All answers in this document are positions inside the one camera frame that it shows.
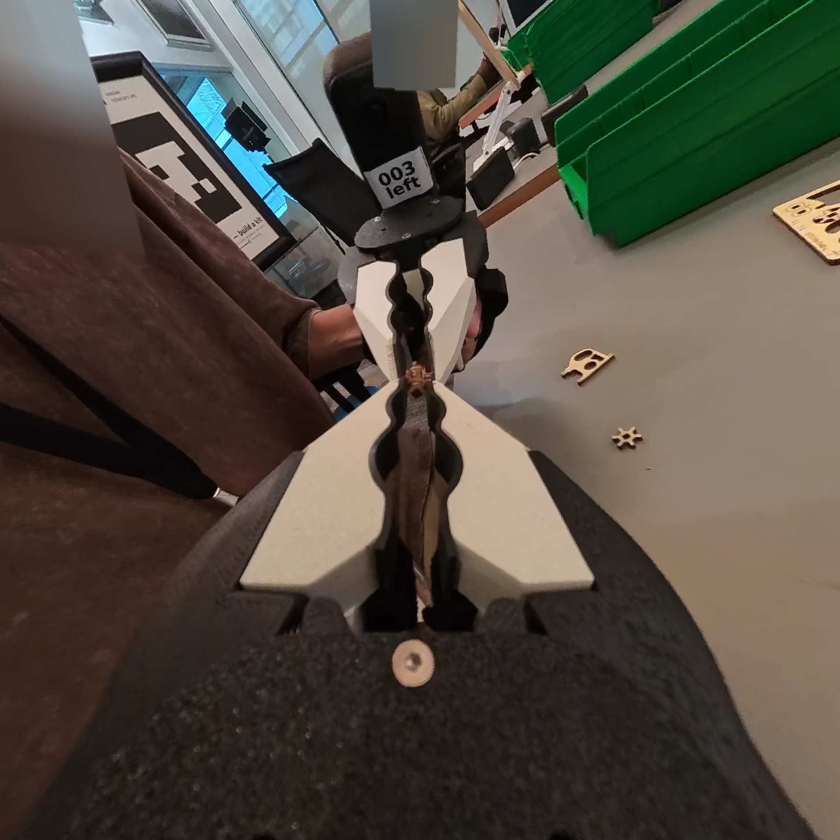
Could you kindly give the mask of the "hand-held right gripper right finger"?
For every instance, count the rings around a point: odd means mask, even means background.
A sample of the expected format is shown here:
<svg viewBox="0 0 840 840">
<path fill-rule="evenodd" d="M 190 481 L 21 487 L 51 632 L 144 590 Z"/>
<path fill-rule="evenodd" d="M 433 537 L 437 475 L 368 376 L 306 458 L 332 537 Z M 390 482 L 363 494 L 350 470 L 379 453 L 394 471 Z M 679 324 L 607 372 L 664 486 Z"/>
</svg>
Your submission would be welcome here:
<svg viewBox="0 0 840 840">
<path fill-rule="evenodd" d="M 445 385 L 436 383 L 435 395 L 461 463 L 447 498 L 457 591 L 482 615 L 498 600 L 590 590 L 594 574 L 531 450 Z"/>
</svg>

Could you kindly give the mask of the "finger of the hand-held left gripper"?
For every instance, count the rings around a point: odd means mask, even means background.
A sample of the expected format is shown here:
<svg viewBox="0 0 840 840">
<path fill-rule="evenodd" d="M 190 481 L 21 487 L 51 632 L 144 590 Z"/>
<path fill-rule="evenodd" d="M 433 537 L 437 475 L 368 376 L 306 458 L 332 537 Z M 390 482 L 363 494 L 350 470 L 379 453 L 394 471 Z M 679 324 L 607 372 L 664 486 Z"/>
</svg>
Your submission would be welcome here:
<svg viewBox="0 0 840 840">
<path fill-rule="evenodd" d="M 446 384 L 463 370 L 476 343 L 476 282 L 466 241 L 451 238 L 432 247 L 403 281 L 405 373 L 421 364 Z"/>
<path fill-rule="evenodd" d="M 353 315 L 373 362 L 387 381 L 396 381 L 396 337 L 391 324 L 394 303 L 389 286 L 397 277 L 397 264 L 375 260 L 358 269 Z"/>
</svg>

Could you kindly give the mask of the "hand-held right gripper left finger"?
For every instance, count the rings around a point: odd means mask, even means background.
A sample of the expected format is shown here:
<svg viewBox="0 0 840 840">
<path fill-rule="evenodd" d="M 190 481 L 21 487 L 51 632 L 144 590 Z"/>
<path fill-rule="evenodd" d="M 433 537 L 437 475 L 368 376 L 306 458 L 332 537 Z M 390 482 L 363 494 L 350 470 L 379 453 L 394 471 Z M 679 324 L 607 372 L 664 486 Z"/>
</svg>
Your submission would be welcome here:
<svg viewBox="0 0 840 840">
<path fill-rule="evenodd" d="M 362 629 L 385 511 L 370 456 L 391 424 L 386 404 L 396 389 L 387 383 L 306 447 L 239 580 L 244 590 L 325 597 Z"/>
</svg>

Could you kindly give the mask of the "person's left forearm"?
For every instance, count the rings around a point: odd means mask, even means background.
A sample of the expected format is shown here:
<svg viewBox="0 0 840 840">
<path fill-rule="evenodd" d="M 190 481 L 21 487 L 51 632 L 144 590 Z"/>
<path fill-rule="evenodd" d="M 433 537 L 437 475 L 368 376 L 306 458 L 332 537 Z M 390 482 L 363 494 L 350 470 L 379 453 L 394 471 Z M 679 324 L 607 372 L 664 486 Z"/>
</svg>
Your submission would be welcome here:
<svg viewBox="0 0 840 840">
<path fill-rule="evenodd" d="M 200 209 L 127 152 L 119 155 L 138 210 L 312 382 L 310 337 L 318 305 L 280 289 Z"/>
</svg>

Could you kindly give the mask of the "grey desk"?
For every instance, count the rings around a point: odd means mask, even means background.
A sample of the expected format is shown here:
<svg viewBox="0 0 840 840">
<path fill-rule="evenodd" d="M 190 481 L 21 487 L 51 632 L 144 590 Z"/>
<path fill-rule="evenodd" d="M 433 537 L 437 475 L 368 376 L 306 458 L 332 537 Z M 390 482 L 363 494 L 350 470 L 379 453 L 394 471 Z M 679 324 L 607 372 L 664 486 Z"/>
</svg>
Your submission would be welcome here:
<svg viewBox="0 0 840 840">
<path fill-rule="evenodd" d="M 772 771 L 838 838 L 838 267 L 775 206 L 838 140 L 624 248 L 561 184 L 488 230 L 510 303 L 458 394 L 542 451 L 668 577 Z M 615 359 L 583 386 L 583 349 Z M 645 441 L 617 450 L 619 427 Z"/>
</svg>

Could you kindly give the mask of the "person's left hand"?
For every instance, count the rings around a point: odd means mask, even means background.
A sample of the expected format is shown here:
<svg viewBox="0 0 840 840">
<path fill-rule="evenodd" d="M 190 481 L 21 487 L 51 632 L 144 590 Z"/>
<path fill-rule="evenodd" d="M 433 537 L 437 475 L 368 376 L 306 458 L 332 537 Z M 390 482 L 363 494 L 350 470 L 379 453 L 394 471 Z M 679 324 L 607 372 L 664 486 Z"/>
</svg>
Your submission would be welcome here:
<svg viewBox="0 0 840 840">
<path fill-rule="evenodd" d="M 366 358 L 364 338 L 350 304 L 315 311 L 309 325 L 308 350 L 309 378 L 313 382 L 362 363 Z"/>
</svg>

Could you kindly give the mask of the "black office chair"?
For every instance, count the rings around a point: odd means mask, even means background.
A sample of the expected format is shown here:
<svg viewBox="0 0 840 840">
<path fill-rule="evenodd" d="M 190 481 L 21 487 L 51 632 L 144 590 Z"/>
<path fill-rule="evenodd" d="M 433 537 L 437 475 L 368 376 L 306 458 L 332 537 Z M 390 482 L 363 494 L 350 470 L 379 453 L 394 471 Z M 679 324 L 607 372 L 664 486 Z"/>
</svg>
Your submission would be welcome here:
<svg viewBox="0 0 840 840">
<path fill-rule="evenodd" d="M 381 212 L 367 182 L 321 139 L 315 139 L 303 152 L 263 168 L 345 245 L 353 246 L 361 227 Z"/>
</svg>

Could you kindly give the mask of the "black box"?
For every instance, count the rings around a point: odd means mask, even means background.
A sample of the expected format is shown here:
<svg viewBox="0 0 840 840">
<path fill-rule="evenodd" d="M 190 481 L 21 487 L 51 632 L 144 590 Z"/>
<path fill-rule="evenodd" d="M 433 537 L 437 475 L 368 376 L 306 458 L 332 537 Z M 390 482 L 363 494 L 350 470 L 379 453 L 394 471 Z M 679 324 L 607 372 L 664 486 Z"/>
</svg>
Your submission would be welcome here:
<svg viewBox="0 0 840 840">
<path fill-rule="evenodd" d="M 477 211 L 485 211 L 508 187 L 515 169 L 504 146 L 493 150 L 466 180 L 466 190 Z"/>
</svg>

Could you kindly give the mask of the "bus-shaped wooden piece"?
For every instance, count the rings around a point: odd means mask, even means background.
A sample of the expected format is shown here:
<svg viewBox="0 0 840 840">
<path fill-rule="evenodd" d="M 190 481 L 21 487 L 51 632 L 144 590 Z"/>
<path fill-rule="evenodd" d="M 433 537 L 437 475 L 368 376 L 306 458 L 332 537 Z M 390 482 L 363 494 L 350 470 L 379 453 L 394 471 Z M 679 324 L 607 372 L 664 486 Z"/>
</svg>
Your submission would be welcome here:
<svg viewBox="0 0 840 840">
<path fill-rule="evenodd" d="M 614 353 L 583 349 L 570 357 L 560 376 L 564 380 L 573 379 L 578 386 L 583 386 L 599 371 L 606 368 L 609 363 L 612 363 L 614 359 Z"/>
</svg>

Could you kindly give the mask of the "brown office chair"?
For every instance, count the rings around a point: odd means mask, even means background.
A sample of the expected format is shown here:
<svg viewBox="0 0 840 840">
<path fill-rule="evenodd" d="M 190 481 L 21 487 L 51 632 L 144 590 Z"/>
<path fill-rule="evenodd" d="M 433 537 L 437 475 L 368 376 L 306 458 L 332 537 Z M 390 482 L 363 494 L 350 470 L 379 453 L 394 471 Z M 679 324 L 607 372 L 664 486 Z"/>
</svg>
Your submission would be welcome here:
<svg viewBox="0 0 840 840">
<path fill-rule="evenodd" d="M 369 155 L 374 126 L 365 107 L 371 103 L 372 33 L 339 42 L 331 49 L 322 70 L 324 93 L 361 170 Z"/>
</svg>

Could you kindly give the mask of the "person in brown sweater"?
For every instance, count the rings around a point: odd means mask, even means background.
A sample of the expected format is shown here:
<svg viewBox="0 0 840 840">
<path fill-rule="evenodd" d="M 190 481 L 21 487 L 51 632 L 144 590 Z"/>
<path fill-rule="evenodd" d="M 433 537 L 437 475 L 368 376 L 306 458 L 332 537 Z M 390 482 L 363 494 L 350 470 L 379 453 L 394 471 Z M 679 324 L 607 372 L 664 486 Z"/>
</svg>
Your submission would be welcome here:
<svg viewBox="0 0 840 840">
<path fill-rule="evenodd" d="M 280 348 L 133 208 L 141 259 L 3 245 L 2 318 L 242 497 L 329 430 L 332 415 Z M 150 604 L 226 507 L 7 443 L 1 478 L 9 838 L 86 727 Z"/>
</svg>

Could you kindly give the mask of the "black white marker board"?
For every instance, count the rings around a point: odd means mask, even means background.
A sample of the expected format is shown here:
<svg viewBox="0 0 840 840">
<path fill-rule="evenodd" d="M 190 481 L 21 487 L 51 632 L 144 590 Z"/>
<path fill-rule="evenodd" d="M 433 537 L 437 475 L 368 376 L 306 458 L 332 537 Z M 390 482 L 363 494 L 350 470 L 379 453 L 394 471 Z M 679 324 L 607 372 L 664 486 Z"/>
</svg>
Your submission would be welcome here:
<svg viewBox="0 0 840 840">
<path fill-rule="evenodd" d="M 261 270 L 297 245 L 140 52 L 94 56 L 91 66 L 122 151 L 199 209 Z"/>
</svg>

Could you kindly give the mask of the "green plastic bin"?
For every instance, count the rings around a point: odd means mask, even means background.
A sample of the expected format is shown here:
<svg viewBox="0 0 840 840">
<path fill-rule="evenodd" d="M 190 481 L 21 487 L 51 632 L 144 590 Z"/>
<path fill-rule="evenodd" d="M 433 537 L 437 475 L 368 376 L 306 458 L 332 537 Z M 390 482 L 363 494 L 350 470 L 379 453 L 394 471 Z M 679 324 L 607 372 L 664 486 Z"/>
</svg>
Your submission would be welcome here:
<svg viewBox="0 0 840 840">
<path fill-rule="evenodd" d="M 654 28 L 658 1 L 549 2 L 502 50 L 515 70 L 531 67 L 548 104 L 576 91 Z"/>
<path fill-rule="evenodd" d="M 589 225 L 586 157 L 609 133 L 730 56 L 761 67 L 803 52 L 838 55 L 838 2 L 709 7 L 557 119 L 556 160 L 575 212 Z"/>
<path fill-rule="evenodd" d="M 838 135 L 838 55 L 718 62 L 595 143 L 589 225 L 627 245 Z"/>
</svg>

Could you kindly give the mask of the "wooden cut-out sheet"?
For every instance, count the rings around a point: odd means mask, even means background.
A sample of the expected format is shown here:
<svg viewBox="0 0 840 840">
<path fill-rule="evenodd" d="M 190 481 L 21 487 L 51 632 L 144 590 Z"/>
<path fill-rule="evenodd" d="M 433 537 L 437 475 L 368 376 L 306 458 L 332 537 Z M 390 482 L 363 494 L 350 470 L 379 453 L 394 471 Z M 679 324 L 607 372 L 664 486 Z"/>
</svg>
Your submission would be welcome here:
<svg viewBox="0 0 840 840">
<path fill-rule="evenodd" d="M 828 265 L 839 264 L 839 181 L 773 208 L 773 216 Z"/>
</svg>

